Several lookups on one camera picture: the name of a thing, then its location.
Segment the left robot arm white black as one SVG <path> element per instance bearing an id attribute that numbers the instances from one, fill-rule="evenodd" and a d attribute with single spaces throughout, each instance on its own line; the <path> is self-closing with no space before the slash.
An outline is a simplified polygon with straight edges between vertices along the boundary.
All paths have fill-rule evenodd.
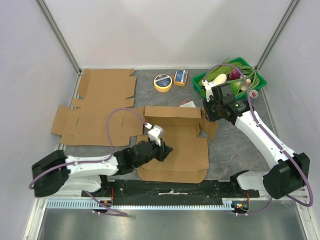
<path id="1" fill-rule="evenodd" d="M 92 176 L 122 176 L 129 174 L 156 159 L 163 162 L 173 148 L 163 139 L 160 144 L 150 139 L 98 157 L 76 157 L 55 150 L 31 167 L 32 181 L 29 188 L 37 198 L 48 197 L 61 191 L 76 179 L 87 180 Z"/>

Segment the brown cardboard box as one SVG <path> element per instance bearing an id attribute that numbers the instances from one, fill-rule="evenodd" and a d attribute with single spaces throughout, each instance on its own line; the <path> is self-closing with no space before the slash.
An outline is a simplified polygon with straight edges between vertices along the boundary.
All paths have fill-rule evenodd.
<path id="1" fill-rule="evenodd" d="M 209 141 L 217 124 L 206 119 L 199 107 L 146 106 L 144 119 L 164 129 L 163 139 L 172 152 L 163 162 L 156 159 L 137 168 L 143 181 L 201 183 L 209 169 Z"/>

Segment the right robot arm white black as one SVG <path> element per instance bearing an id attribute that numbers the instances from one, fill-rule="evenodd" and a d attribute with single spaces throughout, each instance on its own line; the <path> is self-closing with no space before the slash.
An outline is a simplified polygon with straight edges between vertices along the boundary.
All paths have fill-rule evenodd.
<path id="1" fill-rule="evenodd" d="M 235 197 L 247 190 L 266 191 L 278 200 L 306 186 L 310 159 L 305 153 L 297 154 L 281 142 L 261 120 L 251 102 L 236 99 L 228 83 L 210 83 L 205 87 L 203 107 L 206 119 L 215 122 L 225 119 L 242 131 L 260 151 L 270 170 L 267 172 L 242 171 L 234 175 L 229 191 Z"/>

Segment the clear plastic bag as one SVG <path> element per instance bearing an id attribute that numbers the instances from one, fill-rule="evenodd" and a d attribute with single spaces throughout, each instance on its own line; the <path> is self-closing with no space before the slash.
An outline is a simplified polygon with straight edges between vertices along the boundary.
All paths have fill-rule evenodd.
<path id="1" fill-rule="evenodd" d="M 189 103 L 183 105 L 183 106 L 179 106 L 179 107 L 183 107 L 183 108 L 196 108 L 196 105 L 194 104 L 193 101 L 190 101 Z"/>

